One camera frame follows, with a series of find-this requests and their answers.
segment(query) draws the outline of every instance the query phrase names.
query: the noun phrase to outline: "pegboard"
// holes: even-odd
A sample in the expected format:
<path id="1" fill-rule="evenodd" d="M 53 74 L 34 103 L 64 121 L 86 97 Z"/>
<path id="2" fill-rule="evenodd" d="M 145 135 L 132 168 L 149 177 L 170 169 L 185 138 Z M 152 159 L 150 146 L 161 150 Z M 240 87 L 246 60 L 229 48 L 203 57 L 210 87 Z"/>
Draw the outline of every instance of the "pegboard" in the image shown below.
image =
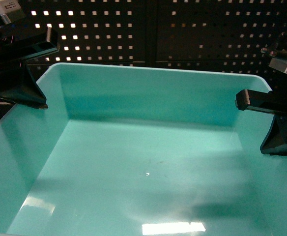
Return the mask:
<path id="1" fill-rule="evenodd" d="M 287 29 L 287 0 L 160 0 L 157 60 L 259 59 Z"/>
<path id="2" fill-rule="evenodd" d="M 133 0 L 21 0 L 31 32 L 59 34 L 60 51 L 30 63 L 144 61 L 145 3 Z"/>
<path id="3" fill-rule="evenodd" d="M 22 27 L 59 34 L 29 61 L 101 63 L 273 76 L 260 53 L 287 29 L 287 0 L 20 0 Z"/>

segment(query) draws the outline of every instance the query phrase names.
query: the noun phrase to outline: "black pegboard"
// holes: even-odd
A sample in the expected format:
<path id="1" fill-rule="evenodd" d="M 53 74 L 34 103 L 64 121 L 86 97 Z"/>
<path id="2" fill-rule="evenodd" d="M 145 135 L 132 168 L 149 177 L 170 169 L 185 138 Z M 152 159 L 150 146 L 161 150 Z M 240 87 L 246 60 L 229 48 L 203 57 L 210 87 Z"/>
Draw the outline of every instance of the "black pegboard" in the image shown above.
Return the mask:
<path id="1" fill-rule="evenodd" d="M 159 0 L 157 60 L 259 59 L 287 29 L 287 0 Z"/>
<path id="2" fill-rule="evenodd" d="M 145 61 L 145 2 L 20 0 L 30 32 L 59 34 L 60 51 L 30 63 Z"/>
<path id="3" fill-rule="evenodd" d="M 270 78 L 260 53 L 287 29 L 287 0 L 20 0 L 19 38 L 59 33 L 60 52 L 29 61 L 251 73 Z"/>

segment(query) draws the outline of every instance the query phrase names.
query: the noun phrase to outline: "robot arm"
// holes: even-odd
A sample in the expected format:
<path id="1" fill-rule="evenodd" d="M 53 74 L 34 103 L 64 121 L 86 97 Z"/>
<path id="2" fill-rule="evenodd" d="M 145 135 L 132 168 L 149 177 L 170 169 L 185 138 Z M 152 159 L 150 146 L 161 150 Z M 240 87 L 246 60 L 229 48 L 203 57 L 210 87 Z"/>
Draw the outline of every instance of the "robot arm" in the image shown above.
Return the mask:
<path id="1" fill-rule="evenodd" d="M 58 52 L 57 32 L 47 28 L 44 33 L 22 40 L 15 40 L 15 35 L 4 36 L 3 23 L 11 24 L 24 17 L 16 0 L 0 0 L 0 102 L 46 109 L 46 97 L 36 84 L 27 60 Z"/>

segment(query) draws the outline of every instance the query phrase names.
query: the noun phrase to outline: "plastic bin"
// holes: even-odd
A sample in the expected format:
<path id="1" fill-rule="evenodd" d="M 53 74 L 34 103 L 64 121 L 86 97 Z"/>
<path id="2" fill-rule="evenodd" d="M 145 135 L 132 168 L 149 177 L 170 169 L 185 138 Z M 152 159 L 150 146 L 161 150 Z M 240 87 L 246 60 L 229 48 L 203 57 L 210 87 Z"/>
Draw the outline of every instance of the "plastic bin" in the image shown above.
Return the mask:
<path id="1" fill-rule="evenodd" d="M 257 76 L 60 63 L 49 109 L 0 121 L 0 233 L 287 236 L 287 157 L 272 115 L 240 112 Z"/>

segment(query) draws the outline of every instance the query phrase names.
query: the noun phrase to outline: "bin floor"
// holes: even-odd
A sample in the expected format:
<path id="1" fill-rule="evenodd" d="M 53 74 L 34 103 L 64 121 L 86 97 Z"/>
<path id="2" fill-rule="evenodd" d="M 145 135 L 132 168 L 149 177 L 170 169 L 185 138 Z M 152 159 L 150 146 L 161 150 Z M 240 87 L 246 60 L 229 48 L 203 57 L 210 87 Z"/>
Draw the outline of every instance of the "bin floor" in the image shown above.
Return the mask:
<path id="1" fill-rule="evenodd" d="M 70 120 L 7 233 L 270 236 L 245 158 L 231 127 Z"/>

